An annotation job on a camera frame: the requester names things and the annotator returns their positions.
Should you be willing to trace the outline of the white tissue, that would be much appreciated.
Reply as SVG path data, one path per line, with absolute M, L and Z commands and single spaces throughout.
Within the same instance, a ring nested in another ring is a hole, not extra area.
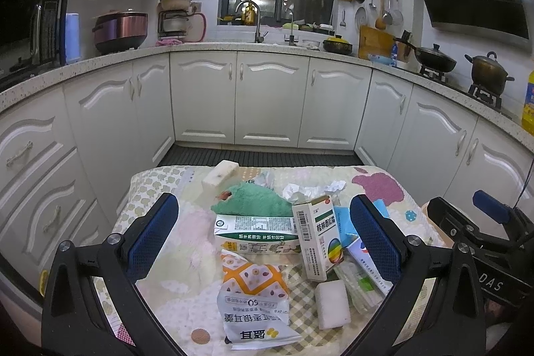
M 318 186 L 287 184 L 282 190 L 281 197 L 291 204 L 307 203 L 325 195 L 337 198 L 346 185 L 345 181 L 334 181 L 328 185 Z

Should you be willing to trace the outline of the chrome kitchen faucet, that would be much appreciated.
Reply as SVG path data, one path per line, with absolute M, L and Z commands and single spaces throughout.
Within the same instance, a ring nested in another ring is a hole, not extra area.
M 253 8 L 254 10 L 254 21 L 253 21 L 254 27 L 255 27 L 254 42 L 264 43 L 265 36 L 268 34 L 268 32 L 262 33 L 261 31 L 261 9 L 259 5 L 256 4 L 256 2 L 253 0 L 240 1 L 240 3 L 235 8 L 235 13 L 236 14 L 240 13 L 240 11 L 243 9 L 244 6 L 249 6 Z

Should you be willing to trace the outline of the clear plastic wrapper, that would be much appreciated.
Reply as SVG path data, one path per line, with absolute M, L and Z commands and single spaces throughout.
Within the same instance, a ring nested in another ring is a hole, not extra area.
M 393 287 L 381 277 L 360 238 L 344 249 L 344 258 L 334 266 L 334 272 L 346 286 L 348 297 L 360 314 L 374 313 Z

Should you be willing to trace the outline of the yellow cooking oil bottle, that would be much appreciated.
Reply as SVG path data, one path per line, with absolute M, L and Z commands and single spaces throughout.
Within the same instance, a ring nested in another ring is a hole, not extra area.
M 521 125 L 529 134 L 534 134 L 534 71 L 529 74 L 528 78 Z

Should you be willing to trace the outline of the white sponge block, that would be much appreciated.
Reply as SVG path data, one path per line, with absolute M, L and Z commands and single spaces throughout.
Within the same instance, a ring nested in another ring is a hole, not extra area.
M 328 330 L 351 322 L 346 286 L 341 280 L 328 281 L 315 287 L 319 329 Z

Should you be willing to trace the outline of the light blue snack pouch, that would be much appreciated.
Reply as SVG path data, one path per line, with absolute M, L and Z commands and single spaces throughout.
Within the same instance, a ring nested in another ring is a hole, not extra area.
M 384 218 L 389 217 L 388 210 L 382 199 L 373 201 L 373 204 Z M 338 223 L 341 246 L 344 249 L 356 240 L 358 233 L 351 221 L 348 207 L 335 206 L 334 212 Z

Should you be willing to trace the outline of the white medicine box rainbow logo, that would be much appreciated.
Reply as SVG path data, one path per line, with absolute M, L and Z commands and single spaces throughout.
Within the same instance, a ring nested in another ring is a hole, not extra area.
M 325 282 L 343 260 L 338 221 L 328 195 L 292 206 L 306 277 Z

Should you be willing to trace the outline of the bronze stock pot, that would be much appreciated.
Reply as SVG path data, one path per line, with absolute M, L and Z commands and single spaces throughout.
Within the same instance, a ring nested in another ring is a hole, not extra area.
M 464 58 L 472 64 L 473 84 L 494 95 L 500 96 L 506 84 L 515 80 L 498 62 L 495 51 L 474 57 L 465 54 Z

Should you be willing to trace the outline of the orange white snack bag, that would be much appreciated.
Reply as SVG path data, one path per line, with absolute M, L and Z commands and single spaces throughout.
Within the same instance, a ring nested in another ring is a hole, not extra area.
M 217 307 L 233 351 L 260 351 L 300 341 L 290 326 L 289 288 L 281 269 L 224 250 Z

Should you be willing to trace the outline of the black wok with lid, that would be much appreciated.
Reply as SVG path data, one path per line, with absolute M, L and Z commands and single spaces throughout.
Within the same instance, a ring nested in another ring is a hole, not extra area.
M 440 51 L 440 46 L 434 44 L 432 48 L 417 47 L 408 41 L 394 38 L 395 42 L 404 43 L 415 52 L 416 60 L 422 68 L 432 69 L 441 73 L 449 73 L 454 70 L 457 61 Z

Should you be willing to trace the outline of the black ribbed floor mat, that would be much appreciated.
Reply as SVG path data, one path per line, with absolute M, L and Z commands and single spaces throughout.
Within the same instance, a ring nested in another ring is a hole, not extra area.
M 191 165 L 214 167 L 222 160 L 244 167 L 360 166 L 364 163 L 354 153 L 289 153 L 198 148 L 173 144 L 159 166 Z

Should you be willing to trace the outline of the green plush cloth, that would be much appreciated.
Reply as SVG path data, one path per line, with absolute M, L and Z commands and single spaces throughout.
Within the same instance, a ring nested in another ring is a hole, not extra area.
M 217 196 L 211 210 L 218 215 L 246 217 L 292 216 L 292 205 L 273 190 L 242 182 L 227 188 Z

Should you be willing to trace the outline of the wooden cutting board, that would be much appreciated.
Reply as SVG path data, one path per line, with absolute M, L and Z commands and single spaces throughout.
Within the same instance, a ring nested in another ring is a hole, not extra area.
M 367 60 L 369 55 L 390 57 L 394 45 L 393 35 L 366 25 L 359 28 L 358 35 L 357 56 L 360 59 Z

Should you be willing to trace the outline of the yellow lidded black pot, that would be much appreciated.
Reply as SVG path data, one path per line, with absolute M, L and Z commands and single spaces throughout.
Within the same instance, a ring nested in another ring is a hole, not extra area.
M 330 53 L 350 55 L 353 51 L 353 46 L 348 41 L 338 36 L 328 36 L 322 41 L 323 49 Z

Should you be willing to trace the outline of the black microwave oven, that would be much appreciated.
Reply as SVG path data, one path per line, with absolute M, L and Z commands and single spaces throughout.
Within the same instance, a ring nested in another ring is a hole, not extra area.
M 68 0 L 1 0 L 1 89 L 66 63 Z

